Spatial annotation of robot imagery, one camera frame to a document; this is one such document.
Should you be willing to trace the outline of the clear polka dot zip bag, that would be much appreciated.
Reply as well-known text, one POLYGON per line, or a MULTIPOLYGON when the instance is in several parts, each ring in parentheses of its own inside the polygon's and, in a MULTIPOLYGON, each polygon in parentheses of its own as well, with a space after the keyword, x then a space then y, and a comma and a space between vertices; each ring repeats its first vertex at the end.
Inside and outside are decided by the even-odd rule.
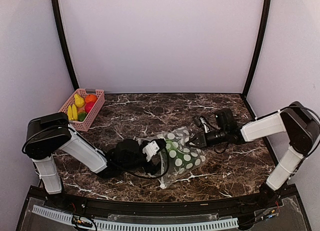
POLYGON ((155 139, 164 139, 166 142, 166 151, 162 150, 152 158, 160 164, 160 170, 154 176, 160 182, 161 189, 168 188, 177 179, 203 166, 206 162, 204 151, 187 146, 190 132, 185 126, 171 132, 163 131, 153 137, 140 138, 138 143, 141 145, 144 141, 151 142, 155 139))

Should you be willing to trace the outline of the green fake vegetable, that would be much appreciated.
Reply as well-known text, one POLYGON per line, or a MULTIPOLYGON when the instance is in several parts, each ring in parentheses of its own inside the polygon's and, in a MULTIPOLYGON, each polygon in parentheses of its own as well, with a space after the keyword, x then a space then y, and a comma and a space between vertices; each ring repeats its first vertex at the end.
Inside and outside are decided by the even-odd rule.
POLYGON ((202 162, 201 156, 197 151, 182 147, 176 141, 167 139, 166 149, 175 168, 191 169, 194 166, 199 166, 202 162))

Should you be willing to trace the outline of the red fake apple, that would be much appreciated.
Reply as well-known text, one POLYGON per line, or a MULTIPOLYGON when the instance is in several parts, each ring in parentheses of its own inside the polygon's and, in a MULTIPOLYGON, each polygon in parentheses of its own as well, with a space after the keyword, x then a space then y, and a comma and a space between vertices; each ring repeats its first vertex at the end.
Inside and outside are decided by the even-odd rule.
POLYGON ((95 102, 93 101, 86 103, 84 107, 85 112, 88 114, 92 110, 94 105, 95 105, 95 102))

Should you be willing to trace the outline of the orange fake orange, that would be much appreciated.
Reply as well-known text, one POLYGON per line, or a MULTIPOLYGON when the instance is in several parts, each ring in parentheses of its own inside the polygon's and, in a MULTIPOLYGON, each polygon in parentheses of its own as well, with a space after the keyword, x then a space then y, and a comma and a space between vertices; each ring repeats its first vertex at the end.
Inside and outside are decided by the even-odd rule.
POLYGON ((84 99, 86 104, 91 103, 91 102, 95 103, 97 100, 98 100, 98 98, 95 94, 88 94, 84 99))

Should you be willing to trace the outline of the green orange fake pepper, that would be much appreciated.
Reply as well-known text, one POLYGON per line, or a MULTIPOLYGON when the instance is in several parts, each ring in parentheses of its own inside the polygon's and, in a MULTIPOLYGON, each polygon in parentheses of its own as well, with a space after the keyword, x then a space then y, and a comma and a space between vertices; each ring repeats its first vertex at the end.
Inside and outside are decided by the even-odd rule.
POLYGON ((83 122, 85 118, 87 117, 87 113, 84 110, 81 110, 80 112, 77 113, 77 121, 78 122, 83 122))

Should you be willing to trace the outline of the yellow fake lemon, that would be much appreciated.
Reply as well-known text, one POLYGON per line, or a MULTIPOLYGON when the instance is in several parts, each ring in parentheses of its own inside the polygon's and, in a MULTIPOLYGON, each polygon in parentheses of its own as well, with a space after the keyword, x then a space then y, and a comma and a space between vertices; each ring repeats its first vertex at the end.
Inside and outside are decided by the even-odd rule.
POLYGON ((76 93, 74 95, 74 104, 77 108, 82 108, 85 105, 85 99, 76 93))

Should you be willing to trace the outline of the yellow fake banana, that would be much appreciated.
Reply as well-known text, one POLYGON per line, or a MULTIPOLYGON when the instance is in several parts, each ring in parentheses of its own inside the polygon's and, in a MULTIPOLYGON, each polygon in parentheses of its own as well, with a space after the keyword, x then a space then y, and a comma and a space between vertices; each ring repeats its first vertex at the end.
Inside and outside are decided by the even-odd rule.
POLYGON ((68 106, 67 116, 70 121, 78 121, 78 109, 75 104, 68 106))

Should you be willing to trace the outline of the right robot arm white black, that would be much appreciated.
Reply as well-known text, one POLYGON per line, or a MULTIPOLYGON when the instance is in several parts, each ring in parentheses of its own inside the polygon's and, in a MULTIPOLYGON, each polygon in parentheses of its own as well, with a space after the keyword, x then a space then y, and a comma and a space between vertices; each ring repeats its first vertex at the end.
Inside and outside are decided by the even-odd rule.
POLYGON ((274 192, 299 170, 302 163, 320 145, 320 116, 310 108, 295 101, 253 121, 238 125, 231 109, 219 109, 214 113, 217 127, 207 122, 204 116, 195 118, 202 129, 186 145, 204 149, 219 144, 242 145, 277 134, 286 134, 288 149, 264 182, 266 189, 255 196, 255 204, 266 208, 275 199, 274 192))

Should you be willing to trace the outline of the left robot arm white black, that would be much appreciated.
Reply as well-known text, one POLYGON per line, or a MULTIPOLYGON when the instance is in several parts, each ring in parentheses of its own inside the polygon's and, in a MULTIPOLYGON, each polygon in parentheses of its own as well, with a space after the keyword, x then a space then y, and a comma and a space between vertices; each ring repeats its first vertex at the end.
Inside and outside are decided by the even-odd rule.
POLYGON ((157 174, 162 168, 161 163, 154 164, 152 159, 160 152, 168 153, 164 138, 138 143, 134 139, 124 139, 108 152, 94 147, 70 124, 63 112, 32 119, 27 126, 26 141, 22 153, 34 163, 46 192, 51 201, 60 209, 67 209, 71 204, 70 197, 63 192, 63 183, 57 171, 53 154, 61 150, 84 164, 91 172, 102 179, 111 179, 143 169, 144 179, 159 179, 167 174, 157 174))

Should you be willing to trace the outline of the pink perforated plastic basket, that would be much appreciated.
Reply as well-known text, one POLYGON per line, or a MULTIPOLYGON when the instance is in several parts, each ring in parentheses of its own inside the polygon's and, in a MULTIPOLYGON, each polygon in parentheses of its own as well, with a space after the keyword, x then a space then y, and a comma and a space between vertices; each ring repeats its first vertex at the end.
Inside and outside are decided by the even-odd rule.
POLYGON ((77 130, 87 132, 103 104, 105 103, 105 92, 103 89, 78 88, 66 100, 59 112, 74 114, 73 107, 76 107, 77 117, 69 120, 69 123, 77 130))

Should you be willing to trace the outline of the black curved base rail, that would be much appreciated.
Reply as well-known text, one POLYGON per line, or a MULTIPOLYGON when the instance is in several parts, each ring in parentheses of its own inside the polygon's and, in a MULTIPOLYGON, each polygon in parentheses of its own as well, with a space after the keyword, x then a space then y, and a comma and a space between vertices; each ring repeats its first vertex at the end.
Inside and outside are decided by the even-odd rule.
POLYGON ((98 198, 89 198, 71 194, 48 195, 43 188, 30 186, 28 196, 38 198, 50 207, 60 208, 65 211, 75 211, 85 216, 107 217, 111 214, 119 215, 146 215, 155 217, 157 215, 168 216, 190 216, 219 214, 220 216, 231 215, 234 217, 252 217, 256 211, 276 206, 276 201, 286 196, 297 193, 294 184, 287 185, 269 201, 260 201, 261 194, 254 193, 234 198, 224 198, 206 201, 191 202, 133 202, 133 201, 112 201, 98 198))

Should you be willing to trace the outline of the right black frame post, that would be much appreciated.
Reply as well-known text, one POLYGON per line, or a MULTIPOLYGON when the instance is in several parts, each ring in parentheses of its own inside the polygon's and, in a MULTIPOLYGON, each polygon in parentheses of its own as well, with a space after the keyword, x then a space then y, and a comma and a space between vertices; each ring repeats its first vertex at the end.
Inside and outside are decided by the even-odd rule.
POLYGON ((267 28, 270 6, 271 6, 271 0, 263 0, 261 18, 260 18, 259 29, 257 33, 256 42, 255 42, 255 47, 254 47, 251 63, 249 66, 247 78, 241 94, 244 100, 246 100, 248 97, 250 88, 253 83, 254 75, 257 69, 257 65, 258 65, 258 61, 259 61, 259 57, 261 54, 261 49, 262 49, 263 41, 265 37, 265 32, 267 28))

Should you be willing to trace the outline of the black frame post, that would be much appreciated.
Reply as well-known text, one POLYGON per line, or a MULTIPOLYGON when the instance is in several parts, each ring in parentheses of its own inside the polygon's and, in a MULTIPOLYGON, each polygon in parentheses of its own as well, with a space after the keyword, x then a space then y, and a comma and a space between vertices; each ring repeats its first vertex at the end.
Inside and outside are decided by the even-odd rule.
POLYGON ((67 44, 67 39, 63 27, 63 21, 62 21, 62 15, 61 15, 61 10, 60 10, 60 5, 59 5, 59 0, 51 0, 51 5, 52 5, 52 11, 54 15, 54 20, 55 20, 55 26, 60 42, 60 47, 62 50, 63 58, 65 61, 65 65, 68 71, 68 75, 72 84, 72 87, 74 90, 77 90, 80 88, 76 73, 73 67, 69 47, 67 44))
POLYGON ((260 18, 259 29, 257 33, 256 42, 255 42, 255 47, 254 47, 251 63, 249 66, 247 78, 241 94, 244 100, 246 100, 248 97, 250 88, 253 83, 254 75, 257 69, 257 65, 258 65, 258 61, 259 61, 259 57, 261 54, 261 49, 262 49, 263 41, 265 37, 265 32, 267 28, 270 6, 271 6, 271 0, 263 0, 261 18, 260 18))

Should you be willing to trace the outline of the left black frame post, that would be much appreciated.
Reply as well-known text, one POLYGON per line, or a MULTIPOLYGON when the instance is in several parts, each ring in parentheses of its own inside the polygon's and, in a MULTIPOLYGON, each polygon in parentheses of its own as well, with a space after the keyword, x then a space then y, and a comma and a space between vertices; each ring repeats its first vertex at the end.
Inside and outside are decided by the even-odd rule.
POLYGON ((60 42, 60 47, 62 50, 63 58, 65 61, 65 65, 68 71, 68 75, 72 84, 72 87, 74 90, 77 90, 80 88, 76 73, 73 67, 69 47, 67 44, 67 39, 63 27, 63 21, 62 21, 62 15, 61 15, 61 10, 60 10, 60 5, 59 5, 59 0, 51 0, 51 5, 52 5, 52 11, 54 15, 54 20, 55 20, 55 26, 60 42))

